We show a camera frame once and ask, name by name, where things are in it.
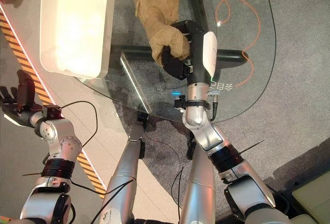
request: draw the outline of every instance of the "black clamp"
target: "black clamp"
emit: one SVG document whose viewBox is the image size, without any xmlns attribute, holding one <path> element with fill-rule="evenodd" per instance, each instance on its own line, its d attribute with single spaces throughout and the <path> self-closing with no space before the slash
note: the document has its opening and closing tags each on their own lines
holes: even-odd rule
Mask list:
<svg viewBox="0 0 330 224">
<path fill-rule="evenodd" d="M 161 63 L 167 73 L 179 80 L 184 80 L 191 72 L 191 66 L 185 65 L 178 58 L 174 58 L 171 55 L 171 48 L 169 46 L 163 47 Z"/>
<path fill-rule="evenodd" d="M 186 107 L 205 107 L 207 110 L 211 109 L 211 105 L 203 100 L 190 100 L 186 101 L 185 95 L 180 95 L 179 99 L 174 100 L 174 107 L 179 109 L 186 109 Z"/>
</svg>

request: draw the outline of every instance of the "black cable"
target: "black cable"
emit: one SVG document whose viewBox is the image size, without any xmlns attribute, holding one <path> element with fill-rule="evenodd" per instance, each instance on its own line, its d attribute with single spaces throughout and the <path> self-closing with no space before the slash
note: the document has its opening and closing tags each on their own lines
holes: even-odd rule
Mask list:
<svg viewBox="0 0 330 224">
<path fill-rule="evenodd" d="M 180 177 L 179 177 L 179 187 L 177 190 L 177 213 L 179 215 L 179 222 L 180 222 L 180 184 L 181 184 L 181 176 L 182 176 L 183 170 L 184 170 L 184 168 L 182 167 L 182 169 L 180 171 Z"/>
<path fill-rule="evenodd" d="M 89 191 L 91 191 L 91 192 L 94 192 L 94 193 L 97 193 L 97 194 L 99 194 L 99 195 L 107 195 L 107 194 L 110 194 L 110 193 L 114 192 L 114 191 L 117 190 L 119 187 L 125 185 L 127 182 L 126 182 L 126 183 L 123 183 L 123 184 L 121 184 L 121 185 L 119 185 L 119 186 L 117 186 L 116 188 L 114 188 L 114 189 L 112 189 L 111 191 L 106 192 L 106 193 L 102 193 L 102 192 L 95 191 L 95 190 L 93 190 L 93 189 L 91 189 L 91 188 L 88 188 L 88 187 L 86 187 L 86 186 L 83 186 L 83 185 L 77 184 L 77 183 L 73 182 L 72 180 L 71 180 L 71 183 L 72 183 L 73 185 L 75 185 L 75 186 L 78 186 L 78 187 L 80 187 L 80 188 L 87 189 L 87 190 L 89 190 Z"/>
<path fill-rule="evenodd" d="M 73 204 L 71 203 L 71 206 L 70 206 L 71 210 L 72 210 L 72 219 L 70 220 L 69 224 L 72 224 L 74 219 L 76 218 L 76 210 L 73 206 Z"/>
<path fill-rule="evenodd" d="M 145 133 L 145 131 L 144 131 L 144 135 L 145 135 L 146 138 L 148 138 L 150 141 L 152 141 L 152 142 L 154 142 L 154 143 L 160 143 L 160 144 L 164 144 L 165 146 L 168 146 L 168 147 L 169 147 L 169 148 L 170 148 L 170 149 L 176 154 L 177 159 L 179 160 L 179 168 L 181 167 L 180 156 L 179 156 L 179 154 L 175 151 L 175 149 L 174 149 L 171 145 L 169 145 L 169 144 L 167 144 L 167 143 L 164 143 L 164 142 L 161 142 L 161 141 L 156 141 L 156 140 L 152 139 L 151 137 L 149 137 L 149 136 Z"/>
<path fill-rule="evenodd" d="M 259 145 L 259 144 L 262 143 L 262 142 L 264 142 L 264 140 L 262 140 L 262 141 L 260 141 L 260 142 L 257 142 L 256 144 L 253 144 L 252 146 L 250 146 L 250 147 L 246 148 L 245 150 L 239 152 L 239 154 L 242 154 L 242 153 L 248 151 L 249 149 L 251 149 L 251 148 L 253 148 L 253 147 Z"/>
<path fill-rule="evenodd" d="M 68 106 L 70 106 L 70 105 L 73 105 L 73 104 L 76 104 L 76 103 L 81 103 L 81 102 L 83 102 L 83 103 L 88 103 L 88 104 L 90 104 L 92 107 L 93 107 L 93 109 L 94 109 L 94 112 L 95 112 L 95 121 L 96 121 L 96 129 L 95 129 L 95 132 L 94 132 L 94 134 L 92 134 L 92 136 L 83 144 L 83 146 L 82 146 L 82 148 L 95 136 L 95 134 L 97 133 L 97 129 L 98 129 L 98 120 L 97 120 L 97 111 L 96 111 L 96 108 L 95 108 L 95 106 L 91 103 L 91 102 L 89 102 L 89 101 L 86 101 L 86 100 L 79 100 L 79 101 L 75 101 L 75 102 L 72 102 L 72 103 L 69 103 L 69 104 L 66 104 L 66 105 L 64 105 L 64 106 L 62 106 L 62 107 L 60 107 L 59 109 L 61 110 L 61 109 L 63 109 L 63 108 L 65 108 L 65 107 L 68 107 Z M 46 161 L 47 161 L 47 159 L 48 159 L 48 157 L 50 156 L 50 153 L 48 152 L 47 154 L 46 154 L 46 156 L 44 157 L 44 159 L 42 160 L 42 164 L 44 164 L 44 165 L 46 165 Z"/>
<path fill-rule="evenodd" d="M 63 108 L 65 108 L 65 107 L 68 107 L 68 106 L 71 106 L 71 105 L 73 105 L 73 104 L 76 104 L 76 103 L 88 103 L 88 104 L 90 104 L 90 105 L 93 107 L 94 112 L 95 112 L 95 121 L 96 121 L 95 132 L 94 132 L 94 134 L 92 134 L 92 136 L 87 140 L 87 142 L 85 142 L 85 143 L 83 144 L 82 147 L 84 147 L 84 146 L 85 146 L 85 145 L 86 145 L 86 144 L 87 144 L 87 143 L 88 143 L 88 142 L 89 142 L 89 141 L 95 136 L 95 134 L 97 133 L 97 129 L 98 129 L 97 111 L 96 111 L 95 106 L 94 106 L 91 102 L 86 101 L 86 100 L 79 100 L 79 101 L 75 101 L 75 102 L 72 102 L 72 103 L 66 104 L 66 105 L 60 107 L 60 110 L 63 109 Z"/>
<path fill-rule="evenodd" d="M 286 197 L 283 196 L 283 194 L 277 192 L 276 190 L 274 190 L 274 188 L 270 187 L 268 184 L 266 184 L 266 186 L 267 186 L 270 190 L 272 190 L 276 195 L 278 195 L 279 197 L 281 197 L 281 198 L 284 200 L 284 202 L 285 202 L 285 204 L 286 204 L 286 207 L 285 207 L 283 213 L 286 215 L 286 214 L 289 212 L 289 209 L 290 209 L 290 203 L 289 203 L 288 199 L 286 199 Z"/>
<path fill-rule="evenodd" d="M 171 145 L 169 145 L 169 144 L 167 144 L 167 143 L 164 143 L 164 142 L 161 142 L 161 141 L 153 140 L 152 138 L 150 138 L 149 136 L 147 136 L 147 134 L 146 134 L 145 132 L 144 132 L 144 135 L 145 135 L 146 138 L 148 138 L 150 141 L 152 141 L 152 142 L 154 142 L 154 143 L 161 143 L 161 144 L 164 144 L 164 145 L 168 146 L 168 147 L 169 147 L 169 148 L 170 148 L 170 149 L 176 154 L 176 156 L 177 156 L 177 158 L 178 158 L 178 160 L 179 160 L 179 168 L 181 167 L 180 156 L 179 156 L 179 154 L 175 151 L 175 149 L 174 149 Z M 174 178 L 174 180 L 173 180 L 173 182 L 172 182 L 172 186 L 171 186 L 171 197 L 172 197 L 173 201 L 175 202 L 175 204 L 176 204 L 179 208 L 181 208 L 181 206 L 178 204 L 178 202 L 177 202 L 177 201 L 174 199 L 174 197 L 173 197 L 173 185 L 174 185 L 174 183 L 175 183 L 177 177 L 179 176 L 179 174 L 180 174 L 180 171 L 177 173 L 176 177 Z"/>
<path fill-rule="evenodd" d="M 97 212 L 97 214 L 95 215 L 95 217 L 92 219 L 92 221 L 91 221 L 91 224 L 93 224 L 94 223 L 94 221 L 97 219 L 97 217 L 99 216 L 99 214 L 102 212 L 102 210 L 108 205 L 108 203 L 109 202 L 111 202 L 112 201 L 112 199 L 126 186 L 126 185 L 128 185 L 129 183 L 131 183 L 133 181 L 133 179 L 132 180 L 129 180 L 129 181 L 127 181 L 126 183 L 124 183 L 123 184 L 123 186 L 118 190 L 118 191 L 116 191 L 116 193 L 102 206 L 102 208 Z"/>
</svg>

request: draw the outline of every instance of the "yellow and black stripe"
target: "yellow and black stripe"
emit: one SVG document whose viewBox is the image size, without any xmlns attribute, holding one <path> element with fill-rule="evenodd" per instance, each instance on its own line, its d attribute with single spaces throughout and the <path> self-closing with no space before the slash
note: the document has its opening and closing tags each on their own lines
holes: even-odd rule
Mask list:
<svg viewBox="0 0 330 224">
<path fill-rule="evenodd" d="M 6 40 L 8 41 L 8 44 L 11 47 L 13 53 L 15 54 L 22 69 L 32 77 L 35 83 L 36 93 L 38 94 L 42 103 L 44 105 L 52 105 L 53 102 L 51 98 L 49 97 L 47 91 L 45 90 L 43 84 L 41 83 L 37 73 L 35 72 L 35 69 L 32 67 L 29 60 L 27 59 L 27 55 L 24 53 L 24 50 L 20 46 L 18 42 L 18 38 L 15 37 L 15 34 L 13 33 L 11 26 L 9 25 L 9 22 L 7 21 L 4 14 L 1 12 L 0 12 L 0 28 L 4 33 Z M 81 153 L 78 156 L 77 160 L 79 161 L 84 172 L 86 173 L 86 176 L 91 181 L 95 190 L 100 193 L 105 193 L 105 188 L 103 187 L 96 171 L 94 170 L 94 168 L 92 167 L 86 156 L 83 153 Z"/>
</svg>

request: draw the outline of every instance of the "silver cylinder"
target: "silver cylinder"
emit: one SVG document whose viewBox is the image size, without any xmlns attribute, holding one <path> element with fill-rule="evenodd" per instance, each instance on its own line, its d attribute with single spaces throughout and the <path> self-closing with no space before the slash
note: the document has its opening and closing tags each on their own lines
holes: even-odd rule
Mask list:
<svg viewBox="0 0 330 224">
<path fill-rule="evenodd" d="M 180 224 L 214 224 L 216 192 L 213 165 L 197 144 L 181 212 Z"/>
<path fill-rule="evenodd" d="M 204 100 L 207 101 L 207 93 L 209 85 L 206 83 L 198 82 L 188 86 L 187 101 L 190 100 Z"/>
</svg>

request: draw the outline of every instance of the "silver robot arm segment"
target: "silver robot arm segment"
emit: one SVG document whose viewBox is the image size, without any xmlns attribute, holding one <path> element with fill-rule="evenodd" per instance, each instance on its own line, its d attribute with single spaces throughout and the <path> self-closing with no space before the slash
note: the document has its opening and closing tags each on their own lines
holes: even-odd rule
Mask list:
<svg viewBox="0 0 330 224">
<path fill-rule="evenodd" d="M 36 134 L 48 142 L 49 157 L 23 206 L 20 219 L 33 223 L 67 223 L 71 205 L 67 192 L 77 156 L 81 153 L 81 142 L 69 120 L 49 119 L 45 113 L 47 107 L 29 119 Z"/>
</svg>

